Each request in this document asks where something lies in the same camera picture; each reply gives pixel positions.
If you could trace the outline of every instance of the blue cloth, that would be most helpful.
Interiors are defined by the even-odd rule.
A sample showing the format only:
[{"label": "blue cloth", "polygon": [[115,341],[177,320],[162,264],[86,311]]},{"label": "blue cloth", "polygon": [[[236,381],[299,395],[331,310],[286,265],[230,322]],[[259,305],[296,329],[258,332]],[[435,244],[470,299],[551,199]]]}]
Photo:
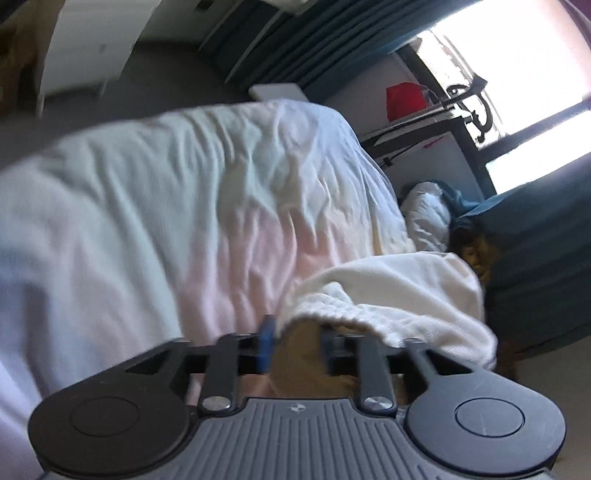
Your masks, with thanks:
[{"label": "blue cloth", "polygon": [[[440,19],[476,0],[319,0],[299,16],[282,14],[236,71],[255,83],[297,83],[322,103],[348,81]],[[203,46],[228,73],[278,10],[244,0]]]},{"label": "blue cloth", "polygon": [[591,333],[591,154],[476,205],[439,185],[502,252],[486,291],[501,340],[533,356]]}]

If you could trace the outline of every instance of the floor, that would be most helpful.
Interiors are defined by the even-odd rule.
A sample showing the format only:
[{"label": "floor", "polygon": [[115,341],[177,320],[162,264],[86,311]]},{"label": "floor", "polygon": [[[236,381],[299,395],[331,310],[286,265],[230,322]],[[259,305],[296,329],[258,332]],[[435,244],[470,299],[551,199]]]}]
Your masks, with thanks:
[{"label": "floor", "polygon": [[103,98],[92,90],[49,97],[41,120],[34,102],[0,118],[0,169],[51,144],[56,139],[93,125],[214,103],[247,101],[224,86],[220,75],[185,45],[136,46],[121,78],[110,82]]},{"label": "floor", "polygon": [[521,362],[517,378],[552,399],[566,419],[566,441],[552,473],[559,480],[591,478],[591,337]]}]

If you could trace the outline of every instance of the white drawer cabinet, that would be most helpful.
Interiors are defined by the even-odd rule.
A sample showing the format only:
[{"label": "white drawer cabinet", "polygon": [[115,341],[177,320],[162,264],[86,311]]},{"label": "white drawer cabinet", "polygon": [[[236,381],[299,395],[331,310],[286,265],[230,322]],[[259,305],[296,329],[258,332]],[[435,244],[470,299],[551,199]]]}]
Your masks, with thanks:
[{"label": "white drawer cabinet", "polygon": [[160,0],[43,0],[37,9],[37,115],[45,97],[119,77]]}]

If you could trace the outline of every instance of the bed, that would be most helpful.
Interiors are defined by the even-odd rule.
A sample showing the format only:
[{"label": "bed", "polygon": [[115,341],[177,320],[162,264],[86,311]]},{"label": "bed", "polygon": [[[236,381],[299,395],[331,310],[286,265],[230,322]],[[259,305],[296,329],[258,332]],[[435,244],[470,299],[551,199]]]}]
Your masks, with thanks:
[{"label": "bed", "polygon": [[303,279],[413,252],[334,110],[282,100],[120,122],[0,176],[0,470],[41,469],[48,394],[165,340],[254,331]]}]

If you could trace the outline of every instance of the red bag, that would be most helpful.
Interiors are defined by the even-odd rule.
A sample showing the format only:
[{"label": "red bag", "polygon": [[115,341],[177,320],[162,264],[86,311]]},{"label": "red bag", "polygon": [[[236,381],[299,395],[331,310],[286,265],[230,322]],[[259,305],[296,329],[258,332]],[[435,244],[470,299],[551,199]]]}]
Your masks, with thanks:
[{"label": "red bag", "polygon": [[427,87],[411,82],[386,88],[388,121],[393,122],[430,106],[428,91]]}]

